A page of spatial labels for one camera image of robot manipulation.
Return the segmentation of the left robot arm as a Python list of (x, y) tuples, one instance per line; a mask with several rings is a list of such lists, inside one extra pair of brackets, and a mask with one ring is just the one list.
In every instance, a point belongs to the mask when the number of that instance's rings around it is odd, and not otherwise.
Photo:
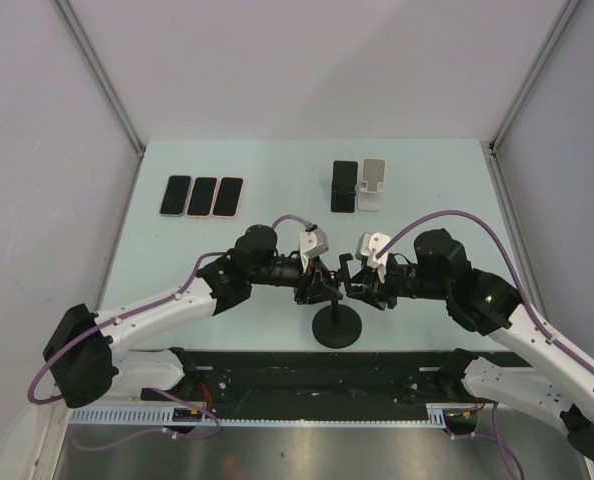
[(92, 312), (85, 304), (69, 308), (43, 351), (43, 371), (51, 374), (58, 399), (71, 409), (87, 406), (119, 389), (166, 390), (191, 397), (198, 376), (170, 351), (126, 354), (134, 346), (191, 320), (213, 317), (247, 301), (255, 285), (290, 288), (298, 305), (342, 295), (321, 256), (328, 250), (324, 231), (312, 225), (298, 236), (298, 249), (277, 252), (277, 233), (254, 225), (226, 252), (202, 255), (181, 286), (114, 310)]

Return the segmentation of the blue phone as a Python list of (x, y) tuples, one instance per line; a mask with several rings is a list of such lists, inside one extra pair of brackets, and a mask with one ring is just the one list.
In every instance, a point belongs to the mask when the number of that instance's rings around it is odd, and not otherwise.
[(159, 213), (162, 216), (181, 216), (185, 211), (191, 177), (173, 175), (168, 178)]

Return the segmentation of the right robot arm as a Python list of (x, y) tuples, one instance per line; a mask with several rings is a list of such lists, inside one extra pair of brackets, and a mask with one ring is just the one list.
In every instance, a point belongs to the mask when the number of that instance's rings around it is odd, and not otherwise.
[(519, 287), (474, 268), (446, 230), (416, 237), (414, 263), (398, 263), (388, 240), (380, 233), (361, 237), (355, 254), (361, 268), (343, 280), (347, 296), (379, 310), (394, 308), (400, 298), (444, 301), (459, 326), (506, 347), (538, 375), (506, 372), (457, 349), (441, 368), (440, 393), (450, 401), (469, 394), (521, 411), (562, 433), (594, 462), (594, 358), (536, 312)]

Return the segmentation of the black round phone stand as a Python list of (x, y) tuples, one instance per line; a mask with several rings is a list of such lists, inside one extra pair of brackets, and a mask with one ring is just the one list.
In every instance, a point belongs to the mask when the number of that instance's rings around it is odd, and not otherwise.
[(320, 309), (312, 320), (312, 333), (315, 340), (324, 347), (343, 349), (353, 345), (361, 336), (362, 320), (351, 307), (341, 304), (344, 298), (341, 287), (350, 285), (348, 263), (353, 255), (344, 253), (339, 256), (340, 268), (330, 272), (324, 285), (330, 291), (329, 304)]

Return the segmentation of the pink case phone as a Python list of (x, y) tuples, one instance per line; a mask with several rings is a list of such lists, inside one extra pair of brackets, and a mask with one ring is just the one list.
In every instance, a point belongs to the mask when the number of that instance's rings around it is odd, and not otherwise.
[(212, 211), (217, 185), (216, 177), (197, 177), (191, 189), (186, 215), (208, 217)]

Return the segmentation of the white phone stand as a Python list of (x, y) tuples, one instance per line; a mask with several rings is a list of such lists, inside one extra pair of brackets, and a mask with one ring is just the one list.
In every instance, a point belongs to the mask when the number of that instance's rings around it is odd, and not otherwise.
[(357, 208), (378, 212), (383, 207), (386, 162), (383, 159), (364, 159), (358, 182)]

